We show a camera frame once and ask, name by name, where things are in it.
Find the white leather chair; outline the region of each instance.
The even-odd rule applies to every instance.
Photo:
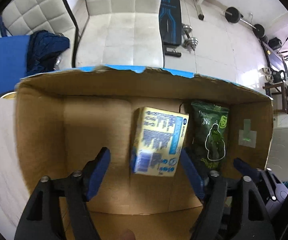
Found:
[[[98,64],[163,67],[161,0],[86,0],[88,23],[76,67]]]
[[[2,13],[12,35],[30,35],[39,30],[62,33],[70,48],[61,54],[60,69],[75,67],[78,27],[66,0],[12,0]]]

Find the green sticker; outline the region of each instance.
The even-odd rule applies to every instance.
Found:
[[[222,115],[220,123],[219,123],[220,128],[222,128],[222,129],[225,128],[226,127],[226,123],[227,123],[227,117]]]

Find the blue label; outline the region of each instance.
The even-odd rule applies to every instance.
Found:
[[[176,148],[180,140],[180,133],[182,127],[183,117],[176,117],[174,134],[171,142],[170,152],[169,154],[176,154]]]

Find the white floor tile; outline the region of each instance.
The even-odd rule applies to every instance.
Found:
[[[196,56],[196,72],[202,75],[236,82],[237,70],[234,65],[226,65],[212,59]]]
[[[197,11],[192,0],[184,0],[188,15],[191,18],[197,19]]]
[[[237,70],[236,77],[236,83],[265,94],[265,90],[262,87],[266,81],[261,71],[258,71],[257,69],[249,70],[247,72]]]
[[[182,23],[184,24],[190,24],[189,22],[189,16],[188,16],[188,11],[186,8],[185,0],[180,0],[181,4],[181,17],[182,17]]]
[[[182,57],[165,56],[165,68],[196,73],[195,55],[184,54]]]
[[[176,52],[185,53],[185,54],[193,54],[194,55],[194,51],[192,51],[189,48],[187,49],[187,48],[183,47],[183,41],[184,41],[184,38],[182,37],[182,44],[175,49]]]
[[[227,65],[235,65],[229,36],[224,29],[210,23],[191,19],[193,35],[198,39],[195,54]]]
[[[226,30],[222,20],[223,11],[219,7],[205,1],[202,3],[201,9],[204,14],[203,22],[214,24]]]
[[[239,21],[238,23],[230,23],[226,20],[224,13],[222,13],[220,17],[228,33],[244,38],[246,41],[258,40],[252,31],[252,27],[246,23],[242,21]]]
[[[255,54],[253,45],[234,34],[228,33],[228,36],[233,49],[236,68],[244,73],[254,69],[257,70],[258,56]]]

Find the weight bench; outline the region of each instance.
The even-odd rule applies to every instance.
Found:
[[[166,50],[166,48],[177,48],[182,43],[180,0],[161,0],[159,23],[164,54],[167,56],[180,57],[181,53]]]

